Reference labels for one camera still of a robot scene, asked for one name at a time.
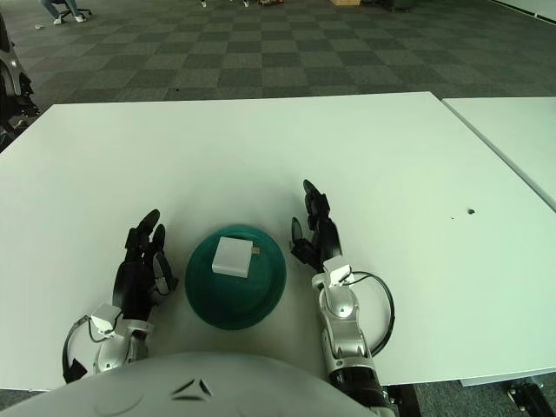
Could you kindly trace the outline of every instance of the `black cable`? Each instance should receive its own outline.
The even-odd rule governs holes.
[[[388,327],[386,329],[386,333],[384,334],[384,336],[382,336],[382,339],[377,343],[377,345],[373,347],[373,349],[371,350],[371,355],[376,356],[387,345],[388,341],[390,340],[390,336],[392,335],[392,331],[394,330],[394,321],[395,321],[394,298],[392,297],[392,293],[390,292],[390,288],[388,288],[388,285],[378,275],[371,274],[370,272],[366,272],[366,271],[354,271],[352,274],[364,275],[364,276],[359,280],[345,282],[342,285],[354,285],[370,277],[375,279],[382,286],[382,288],[384,288],[384,292],[386,293],[386,297],[388,298],[388,305],[390,307],[390,320],[388,321]]]
[[[75,331],[89,320],[90,318],[87,315],[84,315],[81,319],[73,323],[71,329],[68,332],[68,335],[66,336],[66,341],[63,343],[62,370],[63,378],[66,382],[78,380],[87,373],[87,370],[83,367],[83,365],[81,365],[79,361],[75,359],[70,366],[70,358],[68,357],[68,344],[70,343],[71,336],[75,333]]]

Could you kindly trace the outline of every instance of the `robotic arm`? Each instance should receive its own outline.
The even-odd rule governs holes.
[[[148,322],[150,310],[163,302],[177,285],[177,279],[172,275],[164,255],[164,226],[159,224],[152,241],[149,238],[159,218],[160,212],[155,209],[146,215],[136,228],[129,230],[125,243],[127,253],[116,274],[112,305],[104,303],[90,318],[84,316],[77,322],[84,324],[86,321],[92,321],[100,336],[100,339],[93,337],[89,322],[91,340],[101,343],[94,363],[96,373],[148,356],[145,341],[153,329]],[[63,352],[63,373],[66,382],[77,380],[86,373],[77,361],[69,366],[69,337]]]
[[[330,206],[308,180],[303,182],[308,226],[312,241],[303,238],[301,224],[292,219],[291,252],[317,274],[312,285],[316,292],[323,324],[322,346],[330,383],[344,394],[380,415],[392,415],[376,376],[371,351],[358,322],[359,302],[347,282],[354,277],[341,252],[340,238],[328,217]]]

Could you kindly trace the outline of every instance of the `checkered carpet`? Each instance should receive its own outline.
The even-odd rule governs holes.
[[[36,0],[0,0],[43,109],[421,90],[556,95],[556,26],[487,0],[417,0],[410,13],[328,0],[77,2],[93,10],[89,21],[55,27]]]

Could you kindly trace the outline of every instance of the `green bowl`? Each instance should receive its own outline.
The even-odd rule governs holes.
[[[212,271],[222,236],[245,239],[260,249],[251,256],[247,278]],[[204,321],[224,330],[248,328],[276,307],[286,285],[286,262],[276,242],[250,226],[223,228],[205,239],[191,255],[185,273],[189,303]]]

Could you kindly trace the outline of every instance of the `person's leg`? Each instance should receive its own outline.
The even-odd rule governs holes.
[[[56,7],[52,5],[50,0],[38,0],[38,2],[44,6],[44,8],[52,15],[52,17],[54,17],[55,19],[58,18],[60,13],[58,12],[58,10],[56,10]]]
[[[66,4],[68,4],[69,9],[71,10],[71,13],[73,13],[73,16],[79,16],[80,13],[77,11],[77,4],[76,4],[76,0],[65,0]]]

